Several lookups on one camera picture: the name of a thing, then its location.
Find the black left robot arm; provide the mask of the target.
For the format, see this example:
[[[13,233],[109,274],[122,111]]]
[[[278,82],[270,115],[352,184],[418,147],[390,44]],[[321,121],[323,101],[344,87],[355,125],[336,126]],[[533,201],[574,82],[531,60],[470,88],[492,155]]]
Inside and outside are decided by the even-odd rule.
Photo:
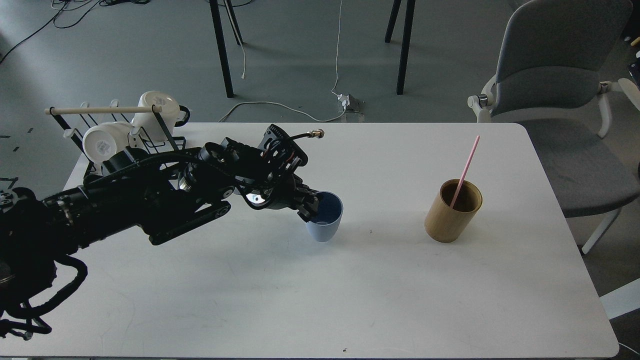
[[[294,136],[270,125],[258,146],[221,143],[148,153],[126,146],[103,163],[103,176],[38,199],[27,187],[1,192],[1,336],[49,334],[42,316],[66,301],[89,273],[73,254],[140,227],[154,246],[226,215],[238,193],[254,210],[290,208],[309,222],[322,194],[295,174],[308,157]]]

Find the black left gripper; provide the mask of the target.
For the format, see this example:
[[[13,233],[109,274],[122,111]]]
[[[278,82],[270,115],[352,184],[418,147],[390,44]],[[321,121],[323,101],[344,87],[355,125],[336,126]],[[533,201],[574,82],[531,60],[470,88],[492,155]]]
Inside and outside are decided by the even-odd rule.
[[[267,127],[258,146],[226,137],[221,143],[224,164],[236,191],[254,210],[290,208],[308,223],[318,215],[320,196],[295,174],[309,159],[297,139],[320,137],[320,129],[291,136],[275,124]]]

